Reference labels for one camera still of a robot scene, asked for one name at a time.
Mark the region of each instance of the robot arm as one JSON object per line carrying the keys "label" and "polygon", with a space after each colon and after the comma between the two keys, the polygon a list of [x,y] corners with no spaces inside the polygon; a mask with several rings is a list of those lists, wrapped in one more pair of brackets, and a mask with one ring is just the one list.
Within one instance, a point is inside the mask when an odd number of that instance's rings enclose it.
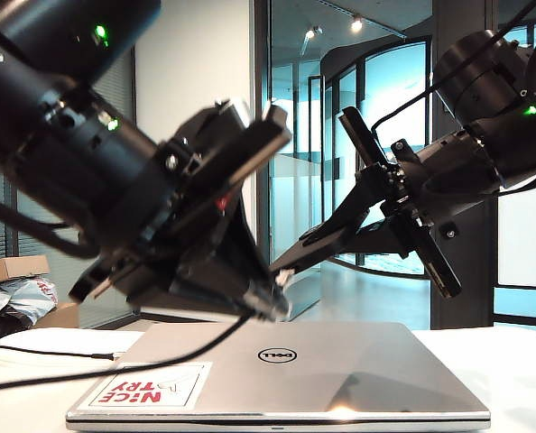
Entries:
{"label": "robot arm", "polygon": [[[493,32],[477,32],[455,43],[436,65],[434,80],[493,38]],[[392,145],[396,161],[386,160],[353,107],[344,110],[340,120],[365,168],[331,218],[301,236],[272,264],[274,272],[300,272],[336,253],[404,258],[416,251],[442,295],[459,294],[460,283],[429,230],[456,235],[450,218],[536,175],[536,49],[501,39],[446,82],[439,96],[464,129],[417,153],[399,140]],[[525,189],[535,186],[536,180]],[[381,202],[385,219],[361,228],[368,208]]]}
{"label": "robot arm", "polygon": [[239,104],[217,104],[156,144],[89,87],[159,7],[0,1],[0,172],[76,227],[79,243],[1,204],[0,219],[71,255],[99,255],[77,300],[109,280],[134,305],[285,317],[240,198],[245,177],[289,141],[285,113],[271,107],[250,123]]}

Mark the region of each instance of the sticker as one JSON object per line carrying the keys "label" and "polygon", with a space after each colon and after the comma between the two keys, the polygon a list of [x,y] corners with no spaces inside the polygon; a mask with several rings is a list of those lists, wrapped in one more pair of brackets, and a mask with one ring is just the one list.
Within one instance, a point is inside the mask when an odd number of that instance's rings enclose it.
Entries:
{"label": "sticker", "polygon": [[[111,376],[91,393],[90,399],[87,399],[88,409],[193,409],[208,378],[211,364],[171,365],[147,372]],[[121,364],[119,367],[136,365],[141,364]]]}

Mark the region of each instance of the silver laptop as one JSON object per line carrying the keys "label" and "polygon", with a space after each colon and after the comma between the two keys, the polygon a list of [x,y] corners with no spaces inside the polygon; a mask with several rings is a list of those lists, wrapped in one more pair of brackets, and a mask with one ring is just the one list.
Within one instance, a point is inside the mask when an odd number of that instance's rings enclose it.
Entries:
{"label": "silver laptop", "polygon": [[[121,358],[183,355],[229,324],[152,326]],[[464,431],[481,403],[403,325],[248,323],[193,361],[100,380],[68,412],[84,431]]]}

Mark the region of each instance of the green led light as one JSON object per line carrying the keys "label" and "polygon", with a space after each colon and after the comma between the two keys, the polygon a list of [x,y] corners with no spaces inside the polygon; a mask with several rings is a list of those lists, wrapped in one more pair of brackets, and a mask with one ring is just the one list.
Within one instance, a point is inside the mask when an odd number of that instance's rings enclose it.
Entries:
{"label": "green led light", "polygon": [[115,131],[120,125],[120,121],[117,119],[112,119],[107,124],[108,131]]}
{"label": "green led light", "polygon": [[524,115],[536,115],[536,106],[527,106],[527,109],[522,113]]}
{"label": "green led light", "polygon": [[104,27],[103,25],[97,25],[96,26],[96,36],[99,39],[106,40],[107,39],[106,27]]}

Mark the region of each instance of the white table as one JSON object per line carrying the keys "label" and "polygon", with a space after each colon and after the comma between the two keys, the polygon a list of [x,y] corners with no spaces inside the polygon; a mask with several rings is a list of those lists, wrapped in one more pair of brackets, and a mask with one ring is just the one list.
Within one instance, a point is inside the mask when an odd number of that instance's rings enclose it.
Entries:
{"label": "white table", "polygon": [[[124,352],[140,332],[34,329],[0,344],[85,353]],[[536,332],[518,327],[416,331],[489,408],[488,433],[536,432]],[[107,367],[111,361],[0,350],[0,382]],[[0,432],[66,432],[68,408],[95,379],[0,391]]]}

